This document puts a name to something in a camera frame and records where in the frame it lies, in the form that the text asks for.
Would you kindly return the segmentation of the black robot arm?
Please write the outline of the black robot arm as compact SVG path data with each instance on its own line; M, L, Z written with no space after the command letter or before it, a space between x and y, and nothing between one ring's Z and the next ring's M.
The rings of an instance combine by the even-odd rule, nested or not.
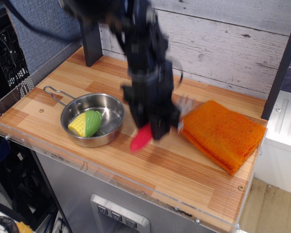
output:
M85 23L105 23L126 56L131 86L122 86L123 99L138 128L150 125L161 139L177 126L180 110L172 102L173 64L166 59L168 39L148 0L62 0L60 6Z

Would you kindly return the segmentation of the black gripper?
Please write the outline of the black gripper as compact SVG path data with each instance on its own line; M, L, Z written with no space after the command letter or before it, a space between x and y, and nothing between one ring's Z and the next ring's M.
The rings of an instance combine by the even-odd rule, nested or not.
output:
M154 140L160 140L178 126L180 111L172 102L173 63L165 60L150 66L146 62L128 61L131 86L122 86L124 101L129 104L137 128L150 123Z

